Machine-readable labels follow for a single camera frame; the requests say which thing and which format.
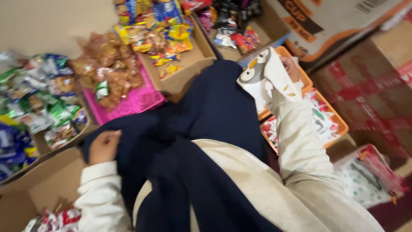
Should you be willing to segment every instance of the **penguin print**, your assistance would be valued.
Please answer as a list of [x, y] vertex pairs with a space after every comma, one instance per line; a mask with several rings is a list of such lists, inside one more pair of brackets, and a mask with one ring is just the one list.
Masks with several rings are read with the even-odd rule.
[[262, 103], [267, 109], [271, 109], [273, 84], [263, 76], [263, 71], [269, 61], [271, 52], [269, 49], [261, 52], [238, 78], [238, 83], [244, 88], [254, 91], [250, 93], [255, 99]]

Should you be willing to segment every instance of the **orange box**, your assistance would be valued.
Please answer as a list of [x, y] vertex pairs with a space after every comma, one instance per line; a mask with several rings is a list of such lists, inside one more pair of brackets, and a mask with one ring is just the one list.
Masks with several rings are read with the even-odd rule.
[[[349, 127], [348, 125], [343, 121], [343, 119], [339, 116], [339, 114], [332, 108], [332, 106], [329, 104], [329, 102], [326, 101], [326, 99], [322, 96], [321, 93], [319, 93], [318, 90], [316, 90], [316, 95], [315, 95], [316, 100], [320, 100], [320, 101], [324, 101], [326, 103], [326, 105], [328, 106], [328, 110], [329, 112], [333, 112], [334, 115], [330, 118], [333, 122], [337, 123], [339, 128], [337, 131], [337, 134], [339, 134], [339, 137], [342, 137], [345, 133], [348, 132]], [[266, 134], [264, 133], [264, 125], [265, 123], [262, 123], [260, 125], [260, 131], [262, 132], [263, 137], [266, 139], [266, 141], [270, 144], [270, 146], [273, 148], [273, 150], [278, 153], [278, 149], [275, 148], [275, 145], [273, 145], [272, 142], [270, 142], [269, 138], [266, 136]], [[332, 144], [334, 144], [336, 142], [336, 140], [338, 139], [336, 138], [335, 140], [332, 140], [330, 142], [328, 142], [327, 144], [324, 145], [325, 148], [330, 147]]]
[[[284, 46], [279, 46], [279, 47], [275, 48], [275, 51], [276, 51], [277, 54], [279, 54], [283, 57], [292, 57], [292, 55], [288, 52], [288, 50]], [[305, 71], [303, 71], [303, 69], [299, 65], [297, 65], [297, 67], [298, 67], [299, 72], [300, 72], [299, 79], [303, 83], [302, 94], [304, 94], [304, 93], [307, 93], [310, 90], [312, 90], [313, 82], [306, 75]], [[270, 114], [271, 114], [270, 111], [265, 109], [264, 111], [262, 111], [260, 114], [257, 115], [257, 118], [260, 121], [260, 120], [263, 120], [264, 118], [266, 118], [267, 116], [269, 116]]]

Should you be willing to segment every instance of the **stack of snacks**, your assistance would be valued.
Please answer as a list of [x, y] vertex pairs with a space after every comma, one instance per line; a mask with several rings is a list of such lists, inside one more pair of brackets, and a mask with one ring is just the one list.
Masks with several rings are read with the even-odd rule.
[[130, 47], [113, 32], [79, 38], [83, 55], [70, 62], [83, 87], [96, 93], [97, 102], [114, 110], [130, 90], [142, 86], [141, 63]]
[[77, 208], [63, 210], [59, 214], [45, 209], [42, 215], [30, 220], [23, 232], [76, 232], [81, 217]]
[[[303, 99], [307, 99], [312, 103], [312, 124], [315, 125], [317, 135], [323, 144], [340, 137], [339, 125], [332, 121], [330, 118], [335, 114], [329, 111], [328, 105], [323, 101], [316, 98], [316, 89], [303, 95]], [[273, 116], [263, 123], [263, 133], [267, 136], [268, 140], [277, 149], [278, 137], [276, 133], [276, 117]]]
[[[31, 134], [50, 129], [45, 139], [51, 149], [77, 135], [74, 126], [87, 120], [74, 92], [68, 58], [57, 54], [26, 57], [15, 52], [3, 53], [1, 58], [9, 68], [0, 75], [1, 114], [26, 125]], [[68, 128], [73, 133], [65, 133]]]
[[0, 182], [26, 168], [37, 157], [37, 149], [25, 126], [0, 116]]
[[213, 39], [216, 46], [246, 54], [260, 44], [258, 35], [248, 24], [261, 13], [257, 0], [217, 0], [213, 7], [199, 14], [199, 20], [207, 33], [217, 30]]
[[[115, 31], [124, 44], [131, 45], [134, 52], [147, 53], [153, 65], [162, 66], [171, 61], [180, 61], [180, 53], [193, 49], [190, 37], [194, 25], [189, 17], [182, 14], [177, 0], [138, 0], [135, 9], [119, 5], [119, 2], [129, 1], [115, 0], [118, 13], [122, 9], [118, 14], [120, 23], [114, 26]], [[126, 20], [122, 21], [125, 11], [132, 17], [128, 23], [125, 23]], [[166, 68], [162, 78], [177, 70], [178, 66]]]

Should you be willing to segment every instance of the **white sleeve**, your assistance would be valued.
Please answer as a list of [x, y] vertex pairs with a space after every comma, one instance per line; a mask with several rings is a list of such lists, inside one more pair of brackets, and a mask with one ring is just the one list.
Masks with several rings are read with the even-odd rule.
[[318, 139], [308, 100], [288, 102], [276, 96], [280, 175], [285, 186], [331, 231], [383, 232], [373, 216], [343, 192], [341, 179]]
[[120, 190], [116, 161], [84, 168], [77, 190], [80, 197], [75, 202], [75, 207], [82, 210], [79, 231], [132, 231]]

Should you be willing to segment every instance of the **person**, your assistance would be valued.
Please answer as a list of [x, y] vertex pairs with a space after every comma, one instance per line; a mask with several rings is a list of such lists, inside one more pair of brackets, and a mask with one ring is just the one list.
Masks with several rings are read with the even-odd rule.
[[[284, 57], [281, 60], [293, 83], [298, 85], [299, 71], [294, 61]], [[137, 188], [138, 192], [133, 196], [128, 194], [134, 191], [130, 188], [133, 177], [129, 174], [141, 169], [136, 167], [137, 163], [146, 161], [124, 158], [122, 154], [131, 153], [132, 157], [136, 157], [137, 154], [149, 153], [147, 147], [151, 146], [151, 140], [139, 142], [143, 139], [140, 133], [142, 128], [134, 130], [134, 133], [127, 132], [132, 125], [131, 120], [137, 117], [142, 120], [144, 114], [118, 120], [116, 126], [106, 126], [92, 136], [89, 146], [83, 150], [88, 154], [85, 160], [89, 166], [82, 172], [78, 189], [80, 197], [75, 202], [75, 206], [82, 210], [79, 231], [126, 232], [134, 231], [133, 228], [135, 231], [383, 231], [366, 209], [343, 192], [342, 181], [334, 174], [332, 163], [311, 125], [312, 112], [306, 100], [288, 102], [286, 98], [275, 99], [276, 96], [273, 96], [273, 101], [278, 101], [272, 113], [277, 118], [280, 174], [265, 164], [262, 155], [265, 145], [260, 143], [262, 136], [255, 101], [235, 81], [241, 72], [235, 62], [216, 61], [202, 72], [204, 75], [195, 78], [180, 101], [182, 105], [173, 106], [174, 109], [179, 108], [179, 117], [183, 117], [182, 112], [190, 114], [187, 112], [196, 109], [196, 118], [189, 120], [190, 127], [185, 127], [184, 133], [181, 133], [189, 142], [181, 143], [180, 139], [176, 139], [150, 153], [150, 157], [157, 157], [147, 165], [165, 163], [152, 173], [144, 174], [144, 184]], [[223, 80], [222, 76], [231, 77]], [[219, 110], [222, 114], [217, 117], [215, 115]], [[165, 108], [158, 111], [160, 113], [149, 113], [150, 117], [171, 112]], [[213, 123], [204, 119], [203, 115], [212, 118]], [[114, 127], [121, 130], [110, 130]], [[157, 129], [150, 126], [149, 131], [152, 130]], [[139, 137], [130, 138], [135, 133]], [[168, 141], [159, 136], [153, 139], [153, 136], [146, 134], [144, 137], [160, 140], [159, 144]], [[175, 159], [167, 148], [174, 143], [185, 147], [177, 155], [184, 159]], [[194, 154], [192, 151], [196, 148], [200, 148], [200, 152]], [[167, 154], [160, 156], [158, 153], [164, 150], [168, 151]], [[158, 175], [158, 172], [169, 169], [169, 165], [172, 166], [176, 160], [179, 165], [171, 168], [174, 171], [167, 172], [161, 178], [152, 177], [153, 173]], [[176, 173], [178, 180], [170, 180]], [[159, 186], [166, 185], [165, 182], [169, 186], [159, 191]], [[129, 198], [134, 200], [133, 212], [128, 210]], [[175, 219], [179, 214], [175, 213], [174, 207], [179, 208], [179, 204], [185, 201], [189, 202], [185, 205], [190, 212], [189, 226], [180, 227], [182, 220]], [[162, 210], [146, 213], [158, 208]]]

